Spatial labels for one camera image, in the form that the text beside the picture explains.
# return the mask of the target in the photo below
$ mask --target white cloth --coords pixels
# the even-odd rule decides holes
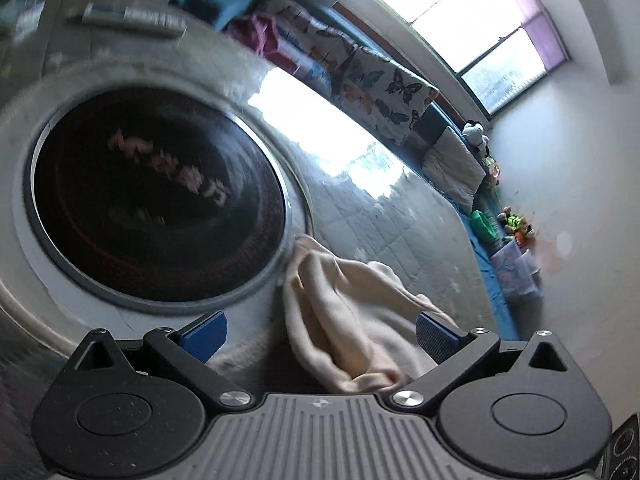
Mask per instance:
[[[390,267],[338,258],[313,238],[294,244],[283,288],[287,333],[300,364],[334,393],[395,388],[436,366],[415,338],[423,311]]]

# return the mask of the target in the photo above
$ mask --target ribbed gray plate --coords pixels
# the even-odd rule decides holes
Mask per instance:
[[[470,480],[425,420],[383,409],[374,396],[270,395],[223,415],[200,447],[158,480]]]

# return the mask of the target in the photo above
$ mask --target green bowl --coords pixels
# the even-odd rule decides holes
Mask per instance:
[[[489,223],[485,214],[477,209],[471,213],[471,229],[480,241],[488,244],[492,244],[498,239],[494,226]]]

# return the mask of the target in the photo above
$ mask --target pink cloth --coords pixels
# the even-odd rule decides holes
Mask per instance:
[[[298,64],[280,51],[283,39],[278,35],[275,18],[270,14],[255,12],[236,18],[227,26],[226,34],[286,72],[295,74],[298,70]]]

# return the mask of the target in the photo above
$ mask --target butterfly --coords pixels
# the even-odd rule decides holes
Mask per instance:
[[[363,90],[371,90],[373,85],[378,82],[384,73],[384,70],[372,70],[371,72],[365,72],[360,60],[353,59],[349,67],[347,78],[359,85]]]
[[[400,72],[400,69],[396,68],[396,71],[394,72],[394,80],[389,83],[389,86],[386,88],[386,92],[389,94],[400,92],[402,94],[402,101],[404,101],[404,104],[409,104],[411,99],[414,98],[414,94],[417,94],[421,89],[422,83],[410,83],[405,86],[402,81],[402,72]]]
[[[276,16],[281,16],[288,22],[291,22],[294,27],[303,34],[306,34],[309,29],[309,25],[311,25],[310,18],[304,16],[302,12],[296,12],[296,9],[291,6],[276,12]]]
[[[429,106],[431,103],[433,103],[437,99],[439,95],[440,95],[440,90],[432,86],[431,88],[429,88],[427,97],[424,100],[424,105]]]
[[[418,113],[418,110],[411,110],[411,122],[409,123],[410,130],[414,129],[414,124],[417,122],[418,119],[420,119],[420,114]]]
[[[351,54],[356,48],[356,44],[353,43],[353,41],[351,41],[345,34],[331,27],[319,28],[318,30],[316,30],[316,36],[340,40],[340,42],[342,43],[342,47],[347,54]]]
[[[391,111],[391,108],[389,108],[382,99],[376,99],[376,106],[378,107],[378,110],[380,110],[382,116],[389,119],[396,126],[409,120],[408,115]]]
[[[360,108],[364,108],[367,115],[373,112],[373,98],[367,93],[361,93],[360,90],[351,85],[344,85],[344,97],[350,103],[360,103]]]
[[[367,56],[375,57],[378,61],[381,61],[382,63],[391,63],[390,58],[383,56],[382,54],[380,54],[379,52],[376,52],[375,50],[371,50],[369,47],[361,46],[360,51],[364,54],[367,54]]]
[[[292,30],[281,27],[280,25],[276,25],[276,31],[283,40],[287,41],[287,43],[292,44],[298,50],[303,50],[303,46],[300,43],[300,38],[297,38]]]
[[[317,62],[321,63],[329,72],[333,72],[335,68],[338,66],[338,62],[335,59],[327,59],[329,55],[324,56],[322,51],[317,46],[311,47],[311,53],[309,54],[311,59],[315,59]]]
[[[313,63],[313,65],[309,68],[309,72],[306,73],[304,80],[305,81],[313,81],[315,79],[328,78],[329,75],[319,62]]]

